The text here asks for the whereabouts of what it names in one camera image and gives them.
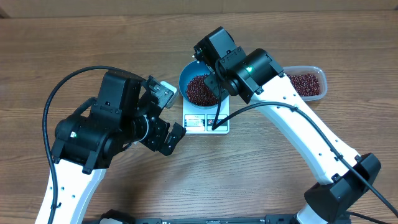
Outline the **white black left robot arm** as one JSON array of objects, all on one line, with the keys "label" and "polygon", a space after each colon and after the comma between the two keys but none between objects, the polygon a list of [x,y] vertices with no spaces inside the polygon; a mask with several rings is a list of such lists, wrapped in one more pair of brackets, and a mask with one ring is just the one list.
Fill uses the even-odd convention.
[{"label": "white black left robot arm", "polygon": [[114,156],[135,144],[169,156],[186,133],[160,118],[178,95],[174,86],[105,71],[98,96],[61,120],[54,142],[45,143],[50,175],[37,223],[81,223]]}]

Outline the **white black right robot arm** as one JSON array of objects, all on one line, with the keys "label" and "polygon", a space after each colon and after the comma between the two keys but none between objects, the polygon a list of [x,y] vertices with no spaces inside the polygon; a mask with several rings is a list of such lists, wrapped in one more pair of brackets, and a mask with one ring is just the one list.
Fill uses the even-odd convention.
[{"label": "white black right robot arm", "polygon": [[303,101],[283,68],[264,49],[246,54],[219,27],[194,46],[194,57],[211,68],[231,96],[258,109],[289,140],[316,179],[304,193],[297,223],[334,223],[368,190],[381,163],[340,140]]}]

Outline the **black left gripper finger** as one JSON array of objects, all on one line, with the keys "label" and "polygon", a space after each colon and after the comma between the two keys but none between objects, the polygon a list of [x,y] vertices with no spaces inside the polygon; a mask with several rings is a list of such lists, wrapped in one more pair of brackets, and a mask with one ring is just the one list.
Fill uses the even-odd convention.
[{"label": "black left gripper finger", "polygon": [[165,87],[161,85],[154,77],[149,76],[143,82],[144,88],[152,98],[160,99],[164,96]]},{"label": "black left gripper finger", "polygon": [[170,133],[168,133],[165,141],[162,143],[159,152],[164,156],[169,156],[173,153],[177,144],[186,134],[186,129],[178,123],[174,123]]}]

